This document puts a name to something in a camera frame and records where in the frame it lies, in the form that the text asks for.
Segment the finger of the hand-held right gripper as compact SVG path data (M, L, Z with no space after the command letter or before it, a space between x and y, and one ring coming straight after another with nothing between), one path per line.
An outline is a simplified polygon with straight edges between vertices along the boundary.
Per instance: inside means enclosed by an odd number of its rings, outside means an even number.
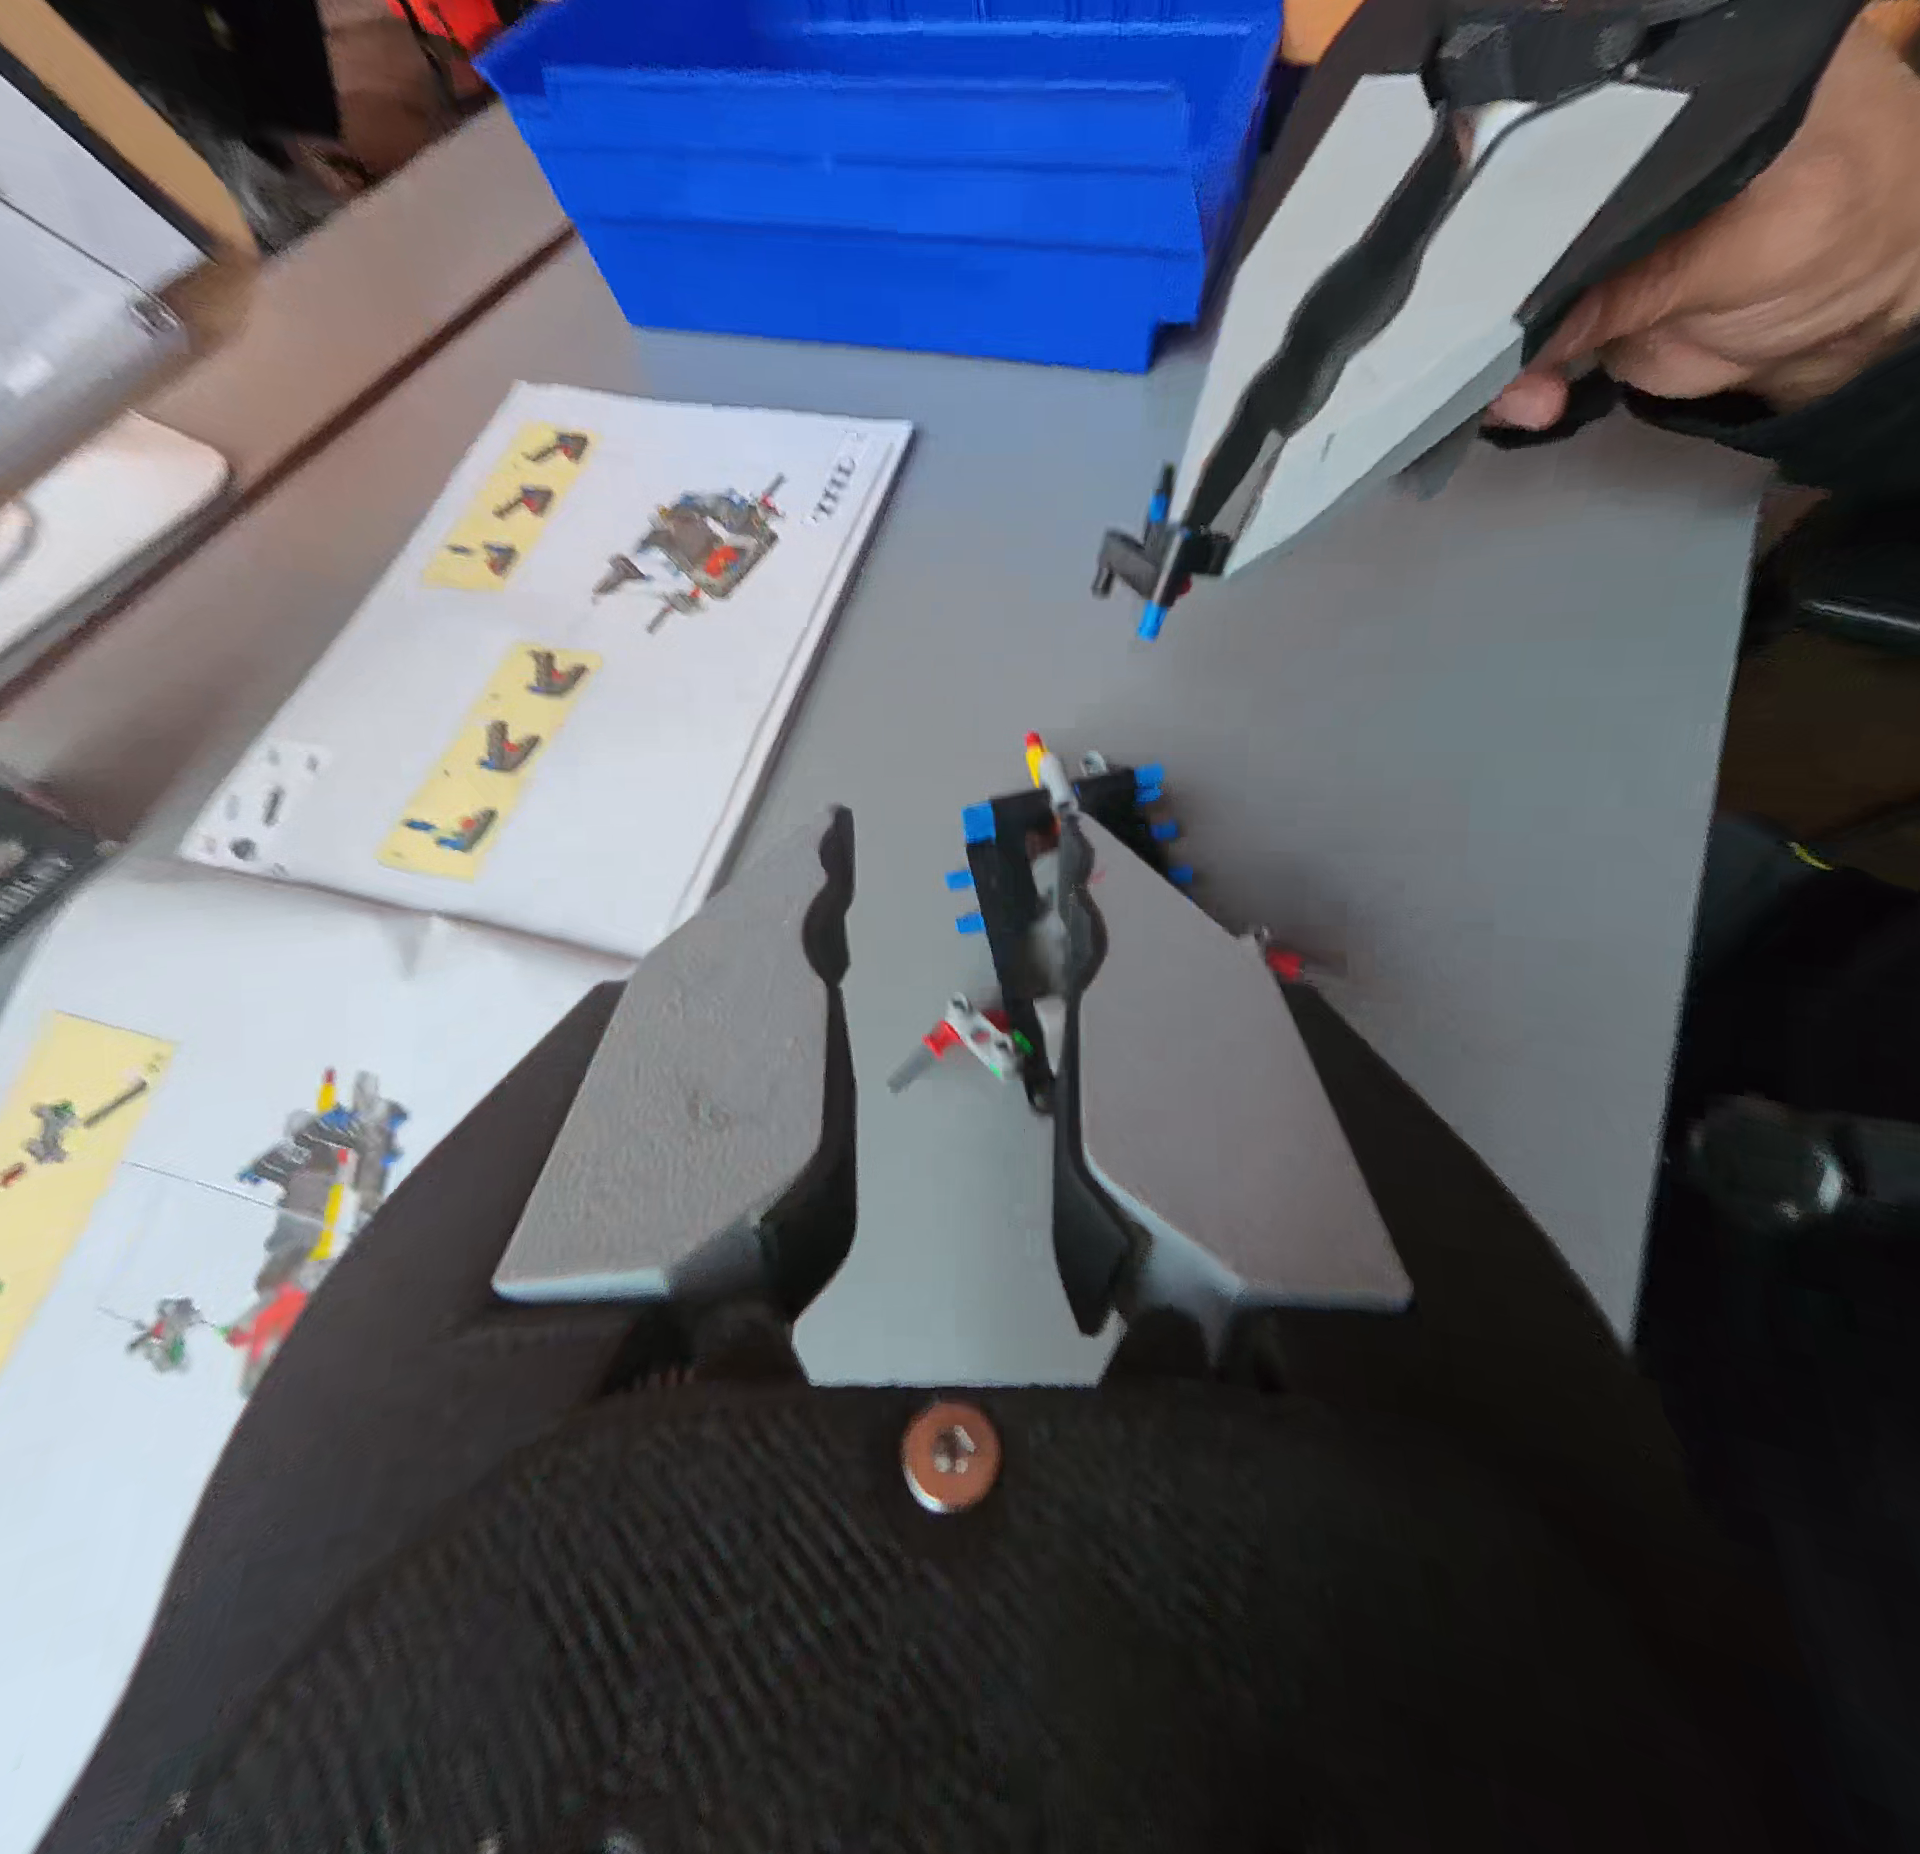
M1213 452L1255 377L1282 353L1311 290L1374 226L1435 129L1419 74L1312 74L1301 83L1249 191L1186 426L1174 503L1190 527L1228 525L1228 498L1247 470L1236 470L1219 498L1203 498Z
M1603 83L1450 113L1311 290L1215 450L1247 577L1471 426L1522 366L1533 299L1690 97Z

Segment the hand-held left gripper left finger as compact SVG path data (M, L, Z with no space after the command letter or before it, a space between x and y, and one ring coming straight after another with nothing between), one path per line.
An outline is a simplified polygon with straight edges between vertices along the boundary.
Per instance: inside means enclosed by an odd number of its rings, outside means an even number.
M853 824L818 810L636 967L491 1270L521 1306L802 1314L855 1230Z

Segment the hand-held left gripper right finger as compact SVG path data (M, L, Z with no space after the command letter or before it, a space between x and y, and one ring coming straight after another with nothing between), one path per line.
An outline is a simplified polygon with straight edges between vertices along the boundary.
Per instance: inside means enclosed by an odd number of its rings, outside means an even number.
M1053 1245L1077 1329L1406 1314L1413 1282L1260 948L1058 828Z

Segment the lego chassis assembly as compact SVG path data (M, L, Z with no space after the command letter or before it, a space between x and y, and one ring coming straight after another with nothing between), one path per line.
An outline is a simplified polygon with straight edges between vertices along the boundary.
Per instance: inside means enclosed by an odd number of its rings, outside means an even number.
M1190 895L1194 870L1174 857L1178 824L1155 813L1165 798L1161 765L1118 766L1086 753L1068 769L1038 733L1024 735L1029 787L962 810L963 864L947 889L972 908L954 927L983 944L995 990L983 1000L957 992L887 1083L898 1098L919 1076L967 1055L995 1083L1016 1083L1036 1116L1053 1106L1064 1044L1064 923L1056 898L1061 798L1090 828Z

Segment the small black lego subassembly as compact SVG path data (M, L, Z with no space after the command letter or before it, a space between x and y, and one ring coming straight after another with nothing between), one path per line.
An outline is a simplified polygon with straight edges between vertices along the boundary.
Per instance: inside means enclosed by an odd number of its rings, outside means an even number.
M1101 539L1093 595L1127 589L1141 598L1137 638L1159 643L1178 600L1200 579L1222 577L1232 548L1226 533L1190 527L1174 515L1176 467L1155 479L1138 534L1110 530Z

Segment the person's right forearm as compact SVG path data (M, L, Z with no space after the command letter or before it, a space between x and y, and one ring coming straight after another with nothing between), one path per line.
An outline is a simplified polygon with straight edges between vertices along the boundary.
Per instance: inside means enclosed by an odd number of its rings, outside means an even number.
M1787 411L1747 392L1682 403L1623 387L1622 403L1646 426L1763 459L1798 488L1918 499L1918 330L1853 381Z

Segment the lego instruction booklet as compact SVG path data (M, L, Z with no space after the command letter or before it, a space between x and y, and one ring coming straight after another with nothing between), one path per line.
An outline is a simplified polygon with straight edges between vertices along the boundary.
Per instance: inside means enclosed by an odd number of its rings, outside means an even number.
M3 1010L3 1850L73 1791L349 1250L714 885L914 438L515 384L170 854L31 949Z

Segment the lego set box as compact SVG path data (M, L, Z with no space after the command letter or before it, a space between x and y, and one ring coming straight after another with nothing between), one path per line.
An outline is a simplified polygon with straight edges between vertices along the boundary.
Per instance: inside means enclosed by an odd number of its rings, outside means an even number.
M116 853L44 788L1 771L1 949L10 949Z

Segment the person's right hand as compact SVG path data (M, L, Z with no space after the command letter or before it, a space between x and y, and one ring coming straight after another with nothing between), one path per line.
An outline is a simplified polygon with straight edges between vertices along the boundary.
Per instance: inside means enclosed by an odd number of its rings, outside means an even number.
M1915 153L1915 72L1867 14L1779 158L1589 290L1486 417L1545 431L1590 370L1669 403L1795 409L1841 388L1915 328Z

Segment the blue storage bin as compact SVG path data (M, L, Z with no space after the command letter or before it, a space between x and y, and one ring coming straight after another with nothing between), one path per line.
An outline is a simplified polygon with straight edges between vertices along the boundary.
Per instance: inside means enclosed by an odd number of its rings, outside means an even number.
M479 72L626 323L1144 373L1282 0L550 0Z

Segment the black office chair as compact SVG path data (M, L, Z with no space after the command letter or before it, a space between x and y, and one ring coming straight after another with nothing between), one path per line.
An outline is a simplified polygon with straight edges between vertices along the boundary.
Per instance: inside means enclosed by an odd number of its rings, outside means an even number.
M1918 661L1915 595L1814 595L1795 603L1794 625L1806 635Z

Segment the sign holder with printed sheet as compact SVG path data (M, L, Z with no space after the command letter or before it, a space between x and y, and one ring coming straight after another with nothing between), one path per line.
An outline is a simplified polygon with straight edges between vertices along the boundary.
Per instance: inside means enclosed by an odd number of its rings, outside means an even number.
M202 263L27 61L1 67L1 675L168 558L226 493L204 443L139 414L190 356L170 285Z

